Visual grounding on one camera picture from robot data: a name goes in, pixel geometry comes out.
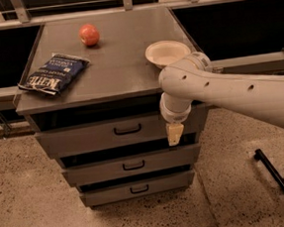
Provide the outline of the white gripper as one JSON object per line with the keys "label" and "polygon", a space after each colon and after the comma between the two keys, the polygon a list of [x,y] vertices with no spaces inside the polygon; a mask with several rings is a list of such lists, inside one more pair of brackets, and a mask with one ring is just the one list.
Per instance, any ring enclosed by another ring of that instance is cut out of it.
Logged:
{"label": "white gripper", "polygon": [[182,137],[184,122],[191,112],[190,100],[173,97],[165,92],[160,97],[160,113],[167,122],[166,136],[169,146],[177,146]]}

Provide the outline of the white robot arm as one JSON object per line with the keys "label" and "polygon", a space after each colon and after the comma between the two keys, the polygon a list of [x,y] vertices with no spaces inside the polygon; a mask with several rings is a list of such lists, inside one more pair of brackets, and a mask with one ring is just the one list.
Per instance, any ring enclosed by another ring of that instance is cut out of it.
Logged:
{"label": "white robot arm", "polygon": [[202,101],[284,129],[284,75],[214,73],[205,54],[195,52],[163,68],[160,113],[169,124],[184,122]]}

